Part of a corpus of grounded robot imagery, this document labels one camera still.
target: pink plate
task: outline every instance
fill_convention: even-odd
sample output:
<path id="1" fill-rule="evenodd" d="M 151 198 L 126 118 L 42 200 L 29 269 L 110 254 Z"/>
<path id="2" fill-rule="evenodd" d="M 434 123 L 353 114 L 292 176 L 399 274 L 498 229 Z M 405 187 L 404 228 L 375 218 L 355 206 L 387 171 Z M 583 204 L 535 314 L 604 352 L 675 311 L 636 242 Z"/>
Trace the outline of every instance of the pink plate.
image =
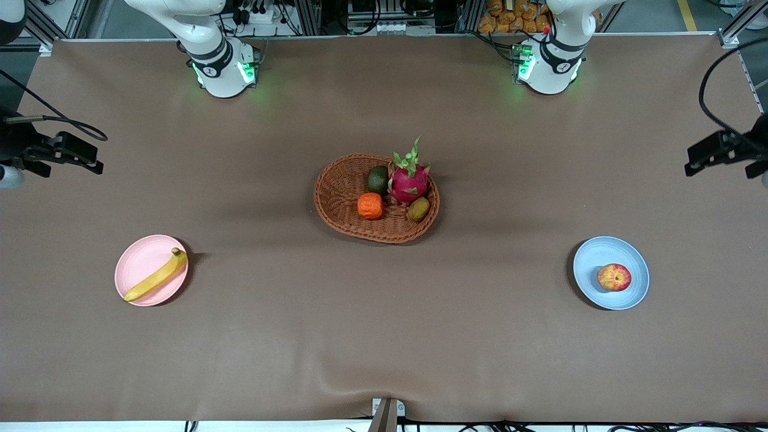
<path id="1" fill-rule="evenodd" d="M 163 267 L 163 264 L 170 260 L 170 250 L 173 248 L 185 251 L 184 246 L 175 238 L 159 234 L 142 238 L 129 246 L 123 252 L 118 266 L 114 269 L 114 286 L 118 289 L 120 297 L 123 297 L 128 290 L 146 279 L 147 276 Z M 178 276 L 165 285 L 129 303 L 134 306 L 154 306 L 168 300 L 181 287 L 184 278 L 187 277 L 188 268 L 189 263 L 184 266 L 184 270 Z"/>

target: green fruit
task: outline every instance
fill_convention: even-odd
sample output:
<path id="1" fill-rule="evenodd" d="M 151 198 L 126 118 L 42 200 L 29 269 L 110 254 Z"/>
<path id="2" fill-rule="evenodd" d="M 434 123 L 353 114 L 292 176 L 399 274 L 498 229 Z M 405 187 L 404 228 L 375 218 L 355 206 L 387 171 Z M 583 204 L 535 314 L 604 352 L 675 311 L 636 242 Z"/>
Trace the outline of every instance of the green fruit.
<path id="1" fill-rule="evenodd" d="M 386 167 L 375 167 L 368 173 L 368 191 L 384 196 L 388 181 L 389 172 Z"/>
<path id="2" fill-rule="evenodd" d="M 421 222 L 426 218 L 428 212 L 429 201 L 426 198 L 421 197 L 412 202 L 411 206 L 408 207 L 408 219 L 414 222 Z"/>

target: yellow floor line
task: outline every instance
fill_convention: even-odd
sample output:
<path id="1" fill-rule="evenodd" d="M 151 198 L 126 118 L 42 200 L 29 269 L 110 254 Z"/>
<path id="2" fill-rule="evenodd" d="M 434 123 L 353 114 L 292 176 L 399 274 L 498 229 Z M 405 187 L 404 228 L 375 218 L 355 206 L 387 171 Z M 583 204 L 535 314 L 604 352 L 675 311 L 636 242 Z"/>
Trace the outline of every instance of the yellow floor line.
<path id="1" fill-rule="evenodd" d="M 688 0 L 677 0 L 677 5 L 680 6 L 680 13 L 683 14 L 683 21 L 685 21 L 685 29 L 689 32 L 695 32 L 696 22 L 694 16 L 690 13 L 690 6 Z"/>

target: orange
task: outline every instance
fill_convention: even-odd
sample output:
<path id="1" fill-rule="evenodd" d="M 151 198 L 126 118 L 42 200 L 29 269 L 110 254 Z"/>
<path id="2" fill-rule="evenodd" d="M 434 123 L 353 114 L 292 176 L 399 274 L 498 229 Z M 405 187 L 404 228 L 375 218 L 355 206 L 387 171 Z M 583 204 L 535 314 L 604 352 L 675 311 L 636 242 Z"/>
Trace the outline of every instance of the orange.
<path id="1" fill-rule="evenodd" d="M 360 198 L 357 198 L 357 214 L 370 221 L 382 217 L 384 214 L 382 196 L 375 192 L 360 195 Z"/>

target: wicker basket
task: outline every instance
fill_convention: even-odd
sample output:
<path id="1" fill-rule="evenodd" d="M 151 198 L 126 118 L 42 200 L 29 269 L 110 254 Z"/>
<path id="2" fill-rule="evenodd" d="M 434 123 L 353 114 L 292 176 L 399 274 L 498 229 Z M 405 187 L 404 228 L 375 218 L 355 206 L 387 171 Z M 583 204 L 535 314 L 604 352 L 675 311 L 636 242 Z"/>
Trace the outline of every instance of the wicker basket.
<path id="1" fill-rule="evenodd" d="M 336 159 L 320 173 L 315 182 L 315 208 L 320 217 L 336 231 L 352 237 L 401 244 L 424 234 L 440 209 L 440 194 L 432 178 L 425 197 L 429 212 L 421 222 L 408 219 L 408 208 L 394 198 L 384 197 L 384 216 L 368 221 L 357 214 L 357 198 L 368 191 L 368 172 L 387 165 L 391 158 L 376 155 L 347 155 Z"/>

